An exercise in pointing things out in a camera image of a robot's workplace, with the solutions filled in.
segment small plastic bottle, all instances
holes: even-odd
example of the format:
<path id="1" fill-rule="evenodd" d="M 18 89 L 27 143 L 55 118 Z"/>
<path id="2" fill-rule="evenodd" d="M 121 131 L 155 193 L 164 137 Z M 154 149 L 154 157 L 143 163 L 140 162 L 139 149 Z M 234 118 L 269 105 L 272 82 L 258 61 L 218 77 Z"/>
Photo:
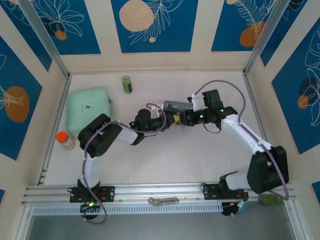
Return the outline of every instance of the small plastic bottle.
<path id="1" fill-rule="evenodd" d="M 75 146 L 75 142 L 69 137 L 65 131 L 59 132 L 55 139 L 67 150 L 71 150 Z"/>
<path id="2" fill-rule="evenodd" d="M 124 92 L 126 94 L 132 93 L 132 85 L 131 85 L 130 77 L 129 76 L 123 76 L 121 81 L 122 81 Z"/>

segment small green bottle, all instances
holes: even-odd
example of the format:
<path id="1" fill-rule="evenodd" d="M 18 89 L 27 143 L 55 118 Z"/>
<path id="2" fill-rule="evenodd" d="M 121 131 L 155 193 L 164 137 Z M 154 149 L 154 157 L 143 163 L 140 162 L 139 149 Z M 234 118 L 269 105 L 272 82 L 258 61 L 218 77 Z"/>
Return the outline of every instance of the small green bottle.
<path id="1" fill-rule="evenodd" d="M 132 85 L 131 85 L 130 77 L 129 76 L 123 76 L 121 80 L 122 80 L 122 85 L 123 85 L 124 92 L 126 94 L 132 93 Z"/>

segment cable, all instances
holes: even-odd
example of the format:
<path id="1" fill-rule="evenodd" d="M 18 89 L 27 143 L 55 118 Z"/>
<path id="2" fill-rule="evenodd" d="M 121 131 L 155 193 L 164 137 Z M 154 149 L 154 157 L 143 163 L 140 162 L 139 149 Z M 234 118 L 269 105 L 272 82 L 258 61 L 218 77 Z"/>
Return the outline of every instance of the cable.
<path id="1" fill-rule="evenodd" d="M 272 194 L 274 194 L 274 195 L 276 195 L 276 196 L 278 196 L 278 197 L 283 198 L 284 200 L 289 200 L 288 187 L 287 187 L 287 185 L 286 185 L 285 179 L 284 179 L 284 177 L 282 176 L 282 173 L 281 173 L 281 171 L 280 171 L 280 169 L 279 169 L 279 166 L 278 166 L 278 164 L 277 164 L 274 156 L 272 156 L 271 152 L 266 148 L 266 146 L 265 146 L 263 143 L 260 144 L 259 139 L 258 139 L 249 129 L 247 129 L 244 125 L 241 124 L 241 116 L 242 116 L 242 114 L 244 113 L 245 108 L 246 108 L 246 104 L 247 104 L 244 93 L 243 93 L 235 84 L 233 84 L 232 82 L 229 82 L 229 81 L 226 81 L 226 80 L 212 80 L 212 81 L 208 81 L 208 82 L 205 83 L 202 87 L 200 87 L 200 88 L 194 93 L 194 95 L 197 95 L 205 86 L 207 86 L 207 85 L 209 85 L 209 84 L 211 84 L 211 83 L 225 83 L 225 84 L 229 84 L 229 85 L 231 85 L 232 87 L 234 87 L 234 88 L 240 93 L 240 95 L 241 95 L 241 97 L 242 97 L 242 100 L 243 100 L 243 107 L 242 107 L 242 109 L 241 109 L 241 111 L 240 111 L 240 113 L 239 113 L 239 115 L 238 115 L 239 125 L 240 125 L 240 127 L 241 127 L 243 130 L 245 130 L 245 131 L 263 148 L 263 150 L 266 152 L 266 154 L 267 154 L 267 155 L 269 156 L 269 158 L 271 159 L 271 162 L 272 162 L 272 164 L 274 165 L 274 168 L 275 168 L 276 172 L 277 172 L 278 175 L 279 175 L 281 184 L 282 184 L 283 189 L 284 189 L 284 192 L 285 192 L 285 196 L 282 196 L 282 195 L 280 195 L 280 194 L 278 194 L 278 193 L 276 193 L 276 192 L 274 192 L 274 191 L 269 191 L 269 192 L 272 193 Z"/>
<path id="2" fill-rule="evenodd" d="M 217 132 L 209 131 L 209 130 L 207 129 L 207 127 L 205 126 L 205 124 L 203 124 L 203 127 L 204 127 L 205 130 L 207 130 L 207 132 L 212 133 L 212 134 L 219 134 L 219 133 L 221 132 L 221 129 L 219 129 L 219 131 L 217 131 Z"/>
<path id="3" fill-rule="evenodd" d="M 144 138 L 148 138 L 148 137 L 154 137 L 157 136 L 158 133 L 154 134 L 154 135 L 149 135 L 149 136 L 145 136 Z"/>
<path id="4" fill-rule="evenodd" d="M 205 192 L 205 186 L 206 186 L 207 184 L 205 183 L 205 182 L 203 182 L 203 183 L 201 183 L 200 184 L 200 189 L 201 189 L 201 191 L 204 193 Z"/>
<path id="5" fill-rule="evenodd" d="M 95 221 L 88 221 L 86 219 L 86 213 L 87 211 L 89 210 L 89 207 L 84 211 L 83 213 L 83 219 L 87 222 L 87 223 L 90 223 L 90 224 L 93 224 L 93 225 L 99 225 L 99 224 L 103 224 L 106 219 L 107 219 L 107 210 L 105 208 L 105 206 L 103 205 L 103 203 L 100 201 L 100 199 L 95 195 L 95 193 L 91 190 L 91 188 L 89 187 L 89 184 L 88 184 L 88 181 L 87 181 L 87 178 L 86 178 L 86 162 L 87 162 L 87 157 L 88 157 L 88 153 L 87 153 L 87 149 L 88 149 L 88 146 L 89 144 L 91 143 L 91 141 L 103 130 L 105 129 L 107 126 L 109 126 L 110 124 L 118 124 L 124 128 L 127 128 L 127 129 L 130 129 L 132 131 L 135 131 L 137 133 L 142 133 L 142 134 L 152 134 L 152 133 L 158 133 L 160 132 L 165 126 L 166 126 L 166 123 L 167 123 L 167 116 L 165 114 L 165 112 L 161 109 L 161 107 L 159 107 L 158 105 L 156 104 L 153 104 L 153 103 L 147 103 L 146 104 L 146 107 L 148 109 L 151 109 L 151 107 L 149 107 L 149 105 L 152 105 L 152 106 L 155 106 L 157 107 L 158 109 L 160 109 L 164 115 L 164 121 L 163 121 L 163 125 L 157 129 L 156 131 L 138 131 L 138 130 L 135 130 L 134 128 L 131 128 L 130 126 L 128 125 L 125 125 L 119 121 L 114 121 L 114 120 L 111 120 L 109 122 L 107 122 L 106 124 L 104 124 L 101 128 L 99 128 L 93 135 L 92 137 L 90 137 L 90 139 L 88 140 L 88 142 L 85 144 L 84 146 L 84 160 L 83 160 L 83 163 L 82 163 L 82 177 L 83 177 L 83 181 L 84 181 L 84 184 L 85 184 L 85 187 L 88 189 L 89 193 L 93 196 L 93 198 L 96 200 L 96 202 L 102 207 L 103 211 L 104 211 L 104 218 L 102 221 L 98 221 L 98 222 L 95 222 Z"/>
<path id="6" fill-rule="evenodd" d="M 244 214 L 244 213 L 246 213 L 246 212 L 249 212 L 249 211 L 251 211 L 254 207 L 256 207 L 256 206 L 258 206 L 258 203 L 260 203 L 261 202 L 261 195 L 258 195 L 258 200 L 254 203 L 254 204 L 252 204 L 251 206 L 249 206 L 248 208 L 246 208 L 246 209 L 242 209 L 242 210 L 240 210 L 240 212 L 238 212 L 238 214 Z"/>

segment gray object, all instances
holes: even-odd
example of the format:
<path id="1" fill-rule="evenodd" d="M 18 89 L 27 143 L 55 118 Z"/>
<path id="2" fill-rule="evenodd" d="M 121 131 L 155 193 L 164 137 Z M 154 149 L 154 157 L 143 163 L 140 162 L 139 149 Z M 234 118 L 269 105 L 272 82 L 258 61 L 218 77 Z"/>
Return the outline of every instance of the gray object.
<path id="1" fill-rule="evenodd" d="M 167 197 L 167 198 L 149 197 L 148 203 L 152 206 L 165 206 L 165 205 L 171 205 L 171 204 L 178 204 L 179 199 L 177 197 Z"/>
<path id="2" fill-rule="evenodd" d="M 109 215 L 107 222 L 99 226 L 87 224 L 80 216 L 34 216 L 26 239 L 289 240 L 295 237 L 283 205 L 259 205 L 234 218 L 221 213 Z"/>

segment white floor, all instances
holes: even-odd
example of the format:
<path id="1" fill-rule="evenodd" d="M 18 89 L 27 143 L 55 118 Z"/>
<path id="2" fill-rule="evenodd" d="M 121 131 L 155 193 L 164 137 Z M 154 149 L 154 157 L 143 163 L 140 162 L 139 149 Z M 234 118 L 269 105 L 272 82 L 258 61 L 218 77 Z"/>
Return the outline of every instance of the white floor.
<path id="1" fill-rule="evenodd" d="M 121 77 L 129 75 L 133 92 L 125 94 Z M 82 74 L 72 77 L 69 92 L 104 87 L 113 101 L 115 119 L 129 123 L 146 103 L 163 101 L 187 102 L 187 97 L 204 83 L 221 79 L 236 84 L 247 99 L 243 120 L 260 134 L 249 95 L 241 72 L 214 71 L 143 71 L 108 74 Z M 240 112 L 243 102 L 239 93 L 224 83 L 214 83 L 204 91 L 218 89 L 225 107 Z M 213 124 L 208 129 L 216 131 Z M 65 131 L 63 114 L 59 131 Z M 155 137 L 146 138 L 137 146 L 115 141 L 103 155 L 100 169 L 102 184 L 155 184 L 218 181 L 219 177 L 248 168 L 250 154 L 230 136 L 213 134 L 202 125 L 172 127 Z M 65 150 L 54 144 L 45 185 L 76 185 L 81 176 L 83 152 L 76 147 Z"/>

